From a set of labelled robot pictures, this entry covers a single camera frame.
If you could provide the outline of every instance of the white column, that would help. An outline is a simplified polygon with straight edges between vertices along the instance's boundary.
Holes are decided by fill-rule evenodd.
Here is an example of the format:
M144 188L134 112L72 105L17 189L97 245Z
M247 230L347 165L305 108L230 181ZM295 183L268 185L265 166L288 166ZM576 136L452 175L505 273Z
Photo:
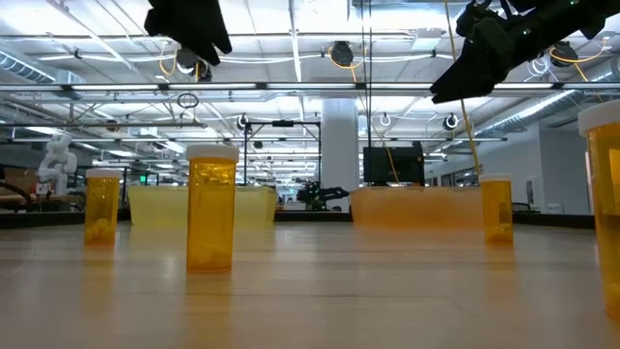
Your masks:
M351 192L359 187L356 99L323 100L322 122L322 185ZM349 199L332 200L327 206L349 212Z

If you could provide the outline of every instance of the wooden table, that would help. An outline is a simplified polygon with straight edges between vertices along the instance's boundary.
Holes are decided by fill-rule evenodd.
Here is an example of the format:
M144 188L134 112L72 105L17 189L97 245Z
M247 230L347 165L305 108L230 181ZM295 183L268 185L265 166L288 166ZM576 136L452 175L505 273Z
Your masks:
M620 348L594 235L278 224L235 236L230 275L186 275L185 232L0 231L2 348Z

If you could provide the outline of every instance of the computer monitor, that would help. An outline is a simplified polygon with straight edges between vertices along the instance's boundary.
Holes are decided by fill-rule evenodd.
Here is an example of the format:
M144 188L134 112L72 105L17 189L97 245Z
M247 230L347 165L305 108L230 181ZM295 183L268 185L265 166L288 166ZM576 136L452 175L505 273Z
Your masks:
M375 185L396 182L394 170L385 147L364 148L364 181ZM424 152L421 144L407 147L390 147L399 182L424 185Z

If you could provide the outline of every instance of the pill bottle cap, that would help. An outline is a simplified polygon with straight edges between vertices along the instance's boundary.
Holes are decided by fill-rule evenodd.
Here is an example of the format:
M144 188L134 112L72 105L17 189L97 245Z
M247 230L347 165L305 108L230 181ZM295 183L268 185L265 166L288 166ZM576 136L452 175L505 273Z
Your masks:
M586 136L591 130L620 123L620 101L601 103L579 113L579 134Z
M122 173L117 170L90 169L86 170L86 178L117 178L120 179Z
M511 181L510 174L481 174L478 177L478 182L487 182L487 181Z
M239 149L223 144L194 144L185 149L188 160L196 158L219 158L239 161Z

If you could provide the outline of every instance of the translucent bin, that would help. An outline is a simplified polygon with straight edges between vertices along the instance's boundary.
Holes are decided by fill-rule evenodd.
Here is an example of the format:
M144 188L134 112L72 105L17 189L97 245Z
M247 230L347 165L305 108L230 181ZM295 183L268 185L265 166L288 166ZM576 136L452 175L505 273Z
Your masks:
M512 192L509 174L480 176L484 242L512 245Z
M187 271L225 272L233 264L235 147L199 144L190 160Z
M351 193L361 228L482 229L479 188L365 187Z
M120 177L114 170L86 171L84 244L114 245Z
M620 318L620 101L582 111L579 132L588 139L605 311Z
M157 228L187 226L187 193L187 187L129 187L132 224Z
M268 187L237 187L234 200L236 228L268 228L273 225L277 194Z

